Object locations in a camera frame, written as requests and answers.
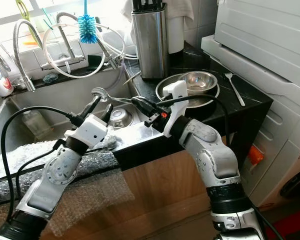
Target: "kitchen sink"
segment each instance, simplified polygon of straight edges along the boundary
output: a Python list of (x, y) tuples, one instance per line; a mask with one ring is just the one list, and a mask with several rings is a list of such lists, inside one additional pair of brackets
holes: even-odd
[[(138, 92), (132, 82), (123, 85), (130, 77), (128, 73), (121, 75), (120, 69), (111, 69), (98, 72), (87, 78), (71, 79), (59, 82), (53, 85), (37, 88), (33, 92), (23, 92), (6, 98), (0, 108), (0, 137), (1, 131), (6, 120), (16, 111), (31, 106), (49, 106), (63, 110), (67, 113), (80, 113), (86, 104), (92, 99), (91, 90), (95, 87), (101, 87), (108, 91), (111, 96), (118, 98), (131, 98), (137, 96)], [(140, 113), (132, 104), (121, 103), (117, 101), (99, 102), (92, 114), (101, 116), (106, 106), (112, 103), (114, 109), (124, 108), (131, 113), (133, 121), (124, 128), (115, 132), (121, 148), (133, 145), (143, 141), (146, 138), (154, 138), (160, 133), (155, 129), (144, 126), (143, 121), (147, 118)], [(39, 110), (45, 120), (53, 129), (51, 134), (40, 141), (50, 141), (64, 137), (66, 130), (73, 126), (69, 120), (61, 114), (48, 110)], [(131, 140), (131, 134), (134, 132), (134, 138)], [(35, 137), (22, 122), (22, 116), (17, 117), (9, 126), (6, 134), (6, 151), (10, 152), (19, 146), (34, 143)]]

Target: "stainless steel bowl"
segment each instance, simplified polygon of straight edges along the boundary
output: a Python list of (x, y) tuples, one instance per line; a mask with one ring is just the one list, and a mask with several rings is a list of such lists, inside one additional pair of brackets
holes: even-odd
[[(162, 100), (164, 93), (163, 93), (163, 89), (165, 86), (168, 86), (169, 84), (175, 83), (176, 81), (178, 81), (180, 79), (180, 77), (183, 74), (176, 74), (176, 75), (172, 75), (169, 76), (165, 79), (163, 79), (161, 82), (159, 82), (159, 84), (156, 86), (155, 88), (155, 94), (156, 96)], [(214, 97), (218, 97), (220, 93), (220, 87), (217, 84), (216, 88), (212, 88), (210, 90), (208, 90), (207, 94), (212, 95)], [(191, 99), (189, 100), (189, 104), (188, 104), (188, 109), (194, 109), (194, 108), (199, 108), (202, 106), (205, 106), (209, 103), (212, 103), (213, 100), (209, 100), (209, 99), (204, 99), (204, 98), (196, 98), (196, 99)]]
[(209, 72), (190, 71), (182, 76), (179, 80), (186, 82), (188, 95), (204, 94), (208, 90), (213, 89), (217, 83), (217, 78)]
[(134, 118), (124, 108), (115, 108), (110, 115), (109, 124), (114, 128), (125, 128), (133, 122)]

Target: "black countertop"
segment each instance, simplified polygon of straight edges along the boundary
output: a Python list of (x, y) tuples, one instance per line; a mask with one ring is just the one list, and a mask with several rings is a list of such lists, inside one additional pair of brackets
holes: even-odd
[[(136, 63), (128, 64), (132, 73), (139, 70), (134, 69), (134, 64)], [(230, 148), (237, 156), (239, 167), (242, 166), (273, 100), (239, 76), (233, 75), (232, 82), (245, 102), (245, 106), (242, 107), (229, 80), (225, 78), (224, 73), (230, 71), (201, 49), (196, 49), (185, 42), (182, 52), (170, 55), (169, 76), (190, 71), (205, 71), (216, 76), (220, 87), (217, 98), (228, 111), (230, 133), (235, 133)], [(156, 86), (160, 81), (161, 79), (143, 80), (140, 76), (133, 80), (140, 95), (155, 102), (160, 101), (156, 96)], [(225, 134), (225, 114), (221, 106), (215, 102), (198, 108), (189, 108), (185, 115), (212, 126), (222, 136)], [(126, 149), (125, 152), (116, 152), (115, 155), (125, 170), (181, 150), (182, 147), (175, 139), (159, 137)]]

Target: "fork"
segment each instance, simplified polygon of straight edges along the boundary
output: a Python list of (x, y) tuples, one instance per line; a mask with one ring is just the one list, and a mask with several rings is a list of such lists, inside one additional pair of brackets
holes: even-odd
[(245, 104), (244, 100), (242, 99), (242, 97), (240, 96), (240, 93), (237, 91), (237, 89), (235, 88), (234, 84), (231, 81), (233, 74), (231, 72), (229, 72), (229, 73), (225, 73), (224, 75), (226, 76), (227, 79), (229, 79), (229, 82), (235, 92), (236, 97), (238, 98), (241, 106), (244, 107), (246, 104)]

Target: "washing machine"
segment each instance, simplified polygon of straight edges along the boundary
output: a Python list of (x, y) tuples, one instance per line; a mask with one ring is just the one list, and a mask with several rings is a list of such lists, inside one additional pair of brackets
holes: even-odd
[(284, 202), (281, 189), (300, 172), (300, 0), (219, 0), (201, 48), (273, 99), (253, 143), (264, 159), (247, 158), (240, 172), (254, 204)]

